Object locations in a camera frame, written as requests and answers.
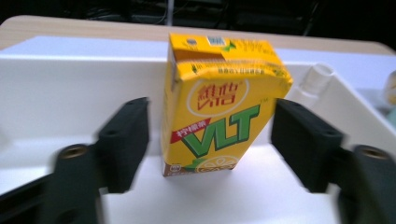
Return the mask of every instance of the barcode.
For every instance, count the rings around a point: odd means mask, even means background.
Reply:
[[[221,37],[208,36],[207,41],[209,41],[210,46],[225,46],[225,41]]]

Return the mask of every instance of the drink carton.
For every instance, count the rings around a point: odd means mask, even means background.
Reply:
[[[292,78],[264,40],[170,35],[163,175],[233,169]]]

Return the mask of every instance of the lemon graphic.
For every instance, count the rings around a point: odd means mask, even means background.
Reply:
[[[219,156],[205,160],[195,168],[195,172],[204,173],[210,171],[233,169],[238,163],[238,159],[233,156]]]

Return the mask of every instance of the wooden surface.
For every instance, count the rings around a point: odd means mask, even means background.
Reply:
[[[127,40],[167,41],[169,33],[223,35],[267,39],[275,48],[311,49],[394,55],[389,47],[369,41],[341,40],[292,35],[269,35],[187,27],[132,24],[109,21],[79,21],[36,16],[10,18],[0,26],[0,49],[18,44],[36,35],[81,36]]]

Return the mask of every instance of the white tray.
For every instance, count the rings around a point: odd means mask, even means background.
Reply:
[[[107,223],[338,223],[333,196],[308,193],[268,143],[270,125],[232,171],[163,177],[159,130],[166,44],[148,49],[152,43],[128,43],[131,50],[144,49],[146,57],[0,53],[0,193],[50,172],[54,152],[92,143],[121,104],[147,96],[148,153],[132,191],[103,197]],[[294,86],[314,63],[286,62]],[[365,144],[396,154],[394,130],[344,77],[333,78],[312,109],[348,134],[345,147]]]

